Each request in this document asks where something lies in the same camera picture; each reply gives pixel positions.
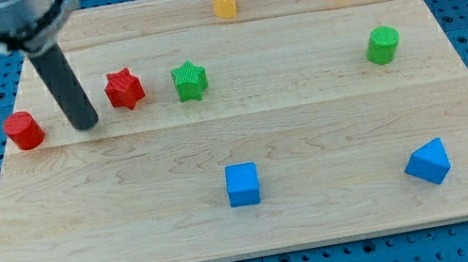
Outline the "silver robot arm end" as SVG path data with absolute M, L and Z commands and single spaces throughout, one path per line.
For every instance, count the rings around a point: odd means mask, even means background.
M 79 0 L 0 0 L 0 54 L 44 54 L 79 7 Z

